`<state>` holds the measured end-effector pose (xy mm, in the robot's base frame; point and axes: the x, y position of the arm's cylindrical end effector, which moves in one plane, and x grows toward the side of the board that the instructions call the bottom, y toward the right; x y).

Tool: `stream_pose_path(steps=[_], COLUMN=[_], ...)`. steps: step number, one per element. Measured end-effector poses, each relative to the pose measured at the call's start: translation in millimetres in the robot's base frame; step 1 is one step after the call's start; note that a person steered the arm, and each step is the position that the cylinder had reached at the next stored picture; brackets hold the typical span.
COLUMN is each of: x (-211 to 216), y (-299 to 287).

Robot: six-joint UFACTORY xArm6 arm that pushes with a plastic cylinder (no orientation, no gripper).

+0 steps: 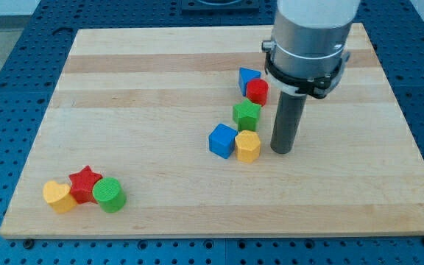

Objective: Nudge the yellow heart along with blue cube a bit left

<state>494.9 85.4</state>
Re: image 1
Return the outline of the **black tool mounting bracket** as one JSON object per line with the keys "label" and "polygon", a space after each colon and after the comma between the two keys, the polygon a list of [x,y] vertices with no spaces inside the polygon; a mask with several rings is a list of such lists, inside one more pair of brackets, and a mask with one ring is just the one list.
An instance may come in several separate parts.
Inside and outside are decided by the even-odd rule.
{"label": "black tool mounting bracket", "polygon": [[279,70],[272,62],[271,54],[267,52],[264,70],[269,82],[290,96],[309,95],[315,99],[324,99],[340,83],[349,58],[350,53],[344,52],[331,73],[322,77],[303,79],[290,76]]}

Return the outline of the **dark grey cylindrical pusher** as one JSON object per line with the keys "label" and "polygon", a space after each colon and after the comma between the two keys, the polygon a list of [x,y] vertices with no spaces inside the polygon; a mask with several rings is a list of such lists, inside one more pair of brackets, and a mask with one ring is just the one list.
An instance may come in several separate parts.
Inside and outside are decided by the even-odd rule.
{"label": "dark grey cylindrical pusher", "polygon": [[270,142],[274,152],[287,154],[292,150],[306,98],[280,93]]}

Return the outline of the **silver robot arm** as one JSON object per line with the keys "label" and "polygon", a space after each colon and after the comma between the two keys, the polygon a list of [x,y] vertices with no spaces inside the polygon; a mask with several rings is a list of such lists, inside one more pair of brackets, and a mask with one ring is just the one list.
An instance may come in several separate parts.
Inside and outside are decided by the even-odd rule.
{"label": "silver robot arm", "polygon": [[280,0],[261,49],[271,86],[280,91],[270,146],[292,150],[307,97],[324,99],[339,84],[350,53],[345,44],[359,0]]}

